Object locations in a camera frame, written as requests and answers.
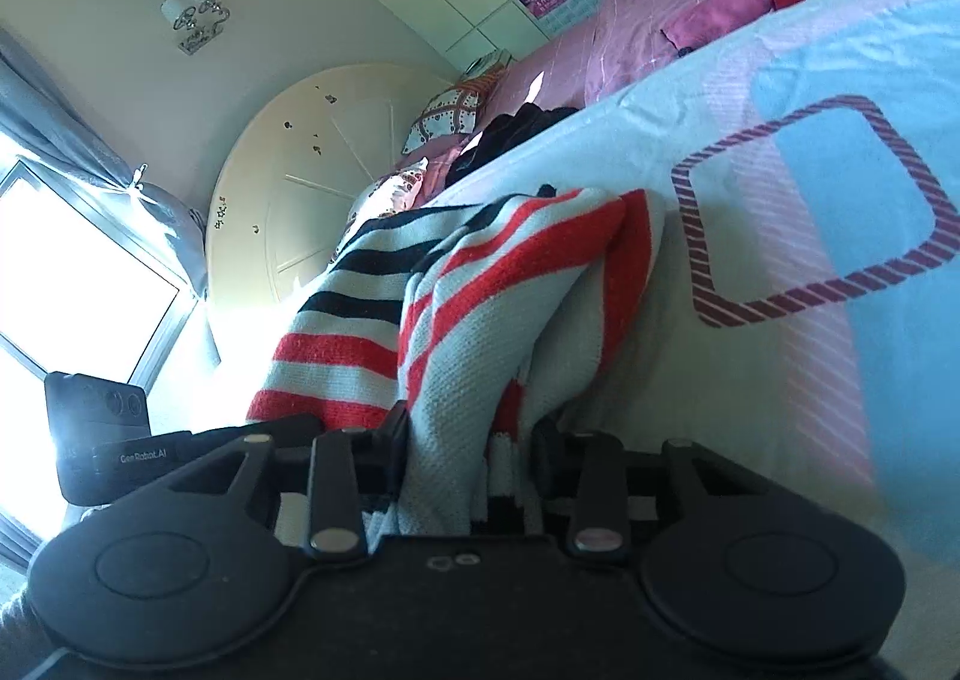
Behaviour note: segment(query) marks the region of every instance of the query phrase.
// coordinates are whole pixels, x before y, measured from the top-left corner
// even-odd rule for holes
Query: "window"
[[[0,136],[0,508],[42,538],[65,503],[56,483],[43,378],[59,370],[148,390],[193,293],[133,243],[28,169]]]

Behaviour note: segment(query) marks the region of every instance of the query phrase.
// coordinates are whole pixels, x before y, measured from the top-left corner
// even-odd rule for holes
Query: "window frame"
[[[176,290],[176,296],[157,322],[157,327],[152,332],[150,341],[147,342],[146,348],[140,354],[136,363],[136,368],[133,369],[133,373],[128,378],[128,384],[141,387],[144,392],[149,394],[154,382],[157,381],[157,375],[160,374],[163,363],[174,348],[174,344],[176,344],[176,338],[181,334],[181,330],[186,325],[186,320],[197,305],[198,298],[194,295],[193,288],[187,281],[178,277],[147,250],[144,250],[133,237],[131,231],[117,221],[105,217],[86,200],[83,200],[83,197],[71,189],[70,185],[65,183],[58,173],[44,168],[38,163],[28,165],[24,157],[18,157],[8,173],[0,178],[0,197],[3,197],[3,194],[18,180],[26,181],[35,189],[40,187],[49,189],[114,244],[171,284]],[[37,378],[42,380],[47,375],[45,368],[35,362],[19,346],[13,344],[10,339],[3,335],[2,331],[0,331],[0,348],[5,349],[20,365]]]

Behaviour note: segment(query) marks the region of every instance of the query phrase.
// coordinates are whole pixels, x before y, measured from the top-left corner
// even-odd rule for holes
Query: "metal screw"
[[[453,559],[448,555],[435,555],[426,559],[426,568],[434,571],[450,571],[453,568]]]
[[[581,552],[613,552],[623,546],[623,537],[610,528],[584,528],[573,544]]]
[[[310,537],[310,546],[319,552],[343,553],[354,549],[359,541],[349,528],[325,528]]]

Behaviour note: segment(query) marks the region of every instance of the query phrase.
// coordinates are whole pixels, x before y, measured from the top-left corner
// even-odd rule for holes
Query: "striped clothing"
[[[281,339],[248,419],[376,427],[405,399],[406,477],[372,541],[533,505],[530,431],[616,352],[659,244],[653,208],[587,189],[369,221]],[[538,510],[522,517],[538,527]]]

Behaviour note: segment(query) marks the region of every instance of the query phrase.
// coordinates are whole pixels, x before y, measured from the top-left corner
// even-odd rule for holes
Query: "wall sconce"
[[[160,13],[175,31],[189,33],[178,44],[188,55],[217,37],[223,30],[224,22],[230,18],[229,9],[220,0],[164,0],[160,5]],[[217,18],[213,22],[203,21],[203,18],[211,19],[214,16]]]

